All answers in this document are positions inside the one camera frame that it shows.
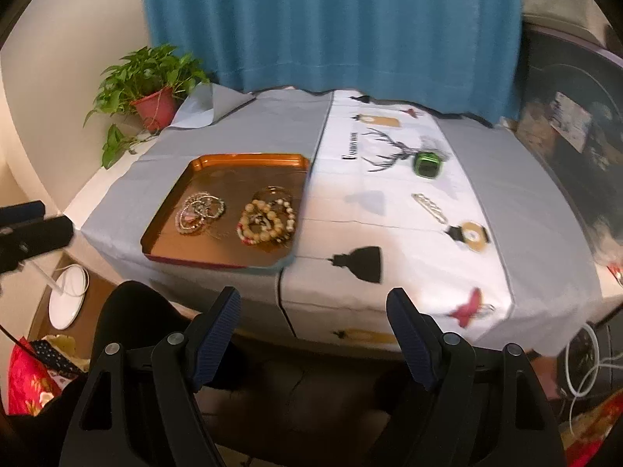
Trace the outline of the dark clear storage bag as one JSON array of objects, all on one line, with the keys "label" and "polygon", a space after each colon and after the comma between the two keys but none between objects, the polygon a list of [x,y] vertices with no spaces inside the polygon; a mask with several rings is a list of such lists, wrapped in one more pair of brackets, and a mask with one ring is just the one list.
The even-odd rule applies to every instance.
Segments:
[{"label": "dark clear storage bag", "polygon": [[516,136],[574,210],[601,265],[622,263],[622,60],[569,33],[524,30]]}]

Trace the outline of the orange metal tray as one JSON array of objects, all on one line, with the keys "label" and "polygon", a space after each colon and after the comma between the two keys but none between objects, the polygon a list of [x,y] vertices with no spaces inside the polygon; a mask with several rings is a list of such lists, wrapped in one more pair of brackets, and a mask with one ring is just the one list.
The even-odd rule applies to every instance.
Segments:
[{"label": "orange metal tray", "polygon": [[210,269],[286,265],[310,161],[300,154],[212,154],[181,173],[141,236],[153,262]]}]

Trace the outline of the red patterned cloth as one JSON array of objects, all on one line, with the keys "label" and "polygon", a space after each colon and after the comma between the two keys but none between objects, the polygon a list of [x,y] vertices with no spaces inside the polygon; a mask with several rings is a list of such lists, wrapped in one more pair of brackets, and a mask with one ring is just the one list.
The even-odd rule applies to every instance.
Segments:
[{"label": "red patterned cloth", "polygon": [[36,416],[64,388],[85,374],[90,358],[79,356],[68,335],[46,335],[37,341],[19,341],[9,359],[7,403],[9,415]]}]

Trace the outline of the grey bed sheet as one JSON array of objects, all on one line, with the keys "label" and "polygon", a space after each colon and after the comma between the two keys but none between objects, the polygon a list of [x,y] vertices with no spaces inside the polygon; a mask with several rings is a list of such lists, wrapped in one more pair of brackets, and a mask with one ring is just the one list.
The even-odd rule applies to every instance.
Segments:
[{"label": "grey bed sheet", "polygon": [[[300,154],[310,161],[306,192],[334,93],[271,90],[247,97],[223,88],[218,103],[227,105],[229,113],[222,118],[189,99],[173,125],[109,187],[81,233],[123,279],[147,284],[193,310],[208,309],[223,288],[236,288],[246,334],[341,351],[396,350],[392,329],[392,350],[298,339],[280,299],[282,273],[296,256],[297,232],[286,265],[273,270],[171,265],[153,262],[141,250],[141,236],[156,211],[187,165],[201,156]],[[488,342],[471,344],[500,349],[514,342],[528,351],[559,354],[602,300],[595,261],[574,211],[512,133],[466,117],[432,116],[456,150],[493,231],[513,300]]]}]

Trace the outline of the potted green plant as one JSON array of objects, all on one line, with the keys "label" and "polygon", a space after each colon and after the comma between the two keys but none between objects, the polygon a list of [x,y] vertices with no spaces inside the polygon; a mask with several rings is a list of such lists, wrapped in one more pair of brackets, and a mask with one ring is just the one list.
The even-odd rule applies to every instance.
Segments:
[{"label": "potted green plant", "polygon": [[191,53],[178,55],[170,43],[143,46],[101,72],[102,80],[86,118],[95,114],[136,117],[156,134],[170,125],[181,103],[213,76]]}]

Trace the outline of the blue curtain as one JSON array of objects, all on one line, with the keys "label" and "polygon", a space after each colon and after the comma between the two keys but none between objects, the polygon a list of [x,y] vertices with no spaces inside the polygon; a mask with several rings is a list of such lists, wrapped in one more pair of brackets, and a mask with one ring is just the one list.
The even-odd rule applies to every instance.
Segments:
[{"label": "blue curtain", "polygon": [[523,0],[144,0],[152,40],[239,91],[355,89],[497,122],[519,109]]}]

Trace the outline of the green black smartwatch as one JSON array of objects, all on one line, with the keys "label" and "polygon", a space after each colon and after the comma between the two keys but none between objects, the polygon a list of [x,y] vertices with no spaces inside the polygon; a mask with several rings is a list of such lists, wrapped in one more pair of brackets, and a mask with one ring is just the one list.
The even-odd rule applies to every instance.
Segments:
[{"label": "green black smartwatch", "polygon": [[433,152],[418,152],[414,155],[413,171],[423,178],[434,179],[442,170],[442,158]]}]

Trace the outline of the white printed table runner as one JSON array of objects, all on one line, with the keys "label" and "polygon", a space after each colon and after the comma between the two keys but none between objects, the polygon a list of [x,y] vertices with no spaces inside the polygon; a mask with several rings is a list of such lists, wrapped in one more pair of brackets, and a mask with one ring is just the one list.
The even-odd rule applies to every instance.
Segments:
[{"label": "white printed table runner", "polygon": [[[434,179],[414,155],[442,158]],[[385,301],[402,288],[445,331],[486,344],[513,300],[493,231],[435,118],[337,91],[280,299],[298,339],[392,350]]]}]

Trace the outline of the white round floor device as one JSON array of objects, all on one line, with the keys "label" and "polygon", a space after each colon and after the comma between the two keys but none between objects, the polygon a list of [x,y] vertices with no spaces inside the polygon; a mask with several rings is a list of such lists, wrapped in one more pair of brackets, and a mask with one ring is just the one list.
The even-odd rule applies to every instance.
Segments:
[{"label": "white round floor device", "polygon": [[49,295],[49,322],[54,329],[65,330],[74,323],[89,284],[89,273],[82,266],[73,263],[61,271]]}]

